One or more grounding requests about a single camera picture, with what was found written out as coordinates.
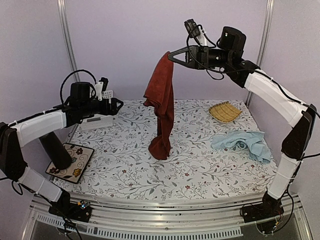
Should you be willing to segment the dark red towel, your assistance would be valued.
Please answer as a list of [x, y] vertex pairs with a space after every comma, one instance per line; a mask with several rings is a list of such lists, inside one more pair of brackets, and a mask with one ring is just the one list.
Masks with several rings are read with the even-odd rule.
[[166, 52], [157, 63], [144, 93], [146, 107], [153, 107], [157, 117], [157, 136], [148, 150], [157, 160], [166, 160], [170, 155], [170, 135], [174, 126], [174, 63]]

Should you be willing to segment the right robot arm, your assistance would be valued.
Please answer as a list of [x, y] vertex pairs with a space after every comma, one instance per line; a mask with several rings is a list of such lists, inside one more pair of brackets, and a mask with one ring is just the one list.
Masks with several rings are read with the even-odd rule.
[[187, 39], [195, 45], [171, 52], [168, 59], [189, 69], [206, 70], [227, 75], [234, 83], [256, 94], [273, 107], [291, 126], [291, 132], [281, 145], [281, 160], [274, 180], [264, 194], [258, 213], [269, 218], [278, 210], [278, 203], [294, 180], [300, 162], [305, 159], [317, 109], [286, 91], [258, 65], [243, 59], [247, 37], [240, 30], [225, 26], [217, 43], [209, 40], [200, 24], [186, 24]]

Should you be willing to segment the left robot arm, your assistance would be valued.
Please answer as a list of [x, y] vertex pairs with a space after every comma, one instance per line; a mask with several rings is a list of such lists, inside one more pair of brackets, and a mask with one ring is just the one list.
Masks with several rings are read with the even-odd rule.
[[54, 131], [81, 124], [96, 114], [115, 116], [124, 105], [115, 97], [106, 96], [108, 80], [92, 85], [74, 82], [66, 103], [37, 113], [11, 124], [0, 124], [0, 169], [5, 176], [55, 203], [55, 209], [63, 216], [74, 213], [74, 205], [64, 197], [67, 193], [28, 166], [21, 148]]

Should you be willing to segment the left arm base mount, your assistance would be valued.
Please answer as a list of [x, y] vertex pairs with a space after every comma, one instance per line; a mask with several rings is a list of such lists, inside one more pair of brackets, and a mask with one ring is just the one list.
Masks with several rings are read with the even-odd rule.
[[93, 208], [87, 201], [78, 203], [52, 202], [48, 212], [52, 215], [64, 217], [66, 219], [88, 223], [92, 216]]

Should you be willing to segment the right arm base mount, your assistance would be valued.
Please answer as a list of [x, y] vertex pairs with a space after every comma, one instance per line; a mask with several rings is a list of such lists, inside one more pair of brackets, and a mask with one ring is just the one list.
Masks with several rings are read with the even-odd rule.
[[280, 216], [284, 213], [282, 203], [268, 205], [267, 203], [245, 204], [241, 207], [239, 214], [245, 223], [265, 220]]

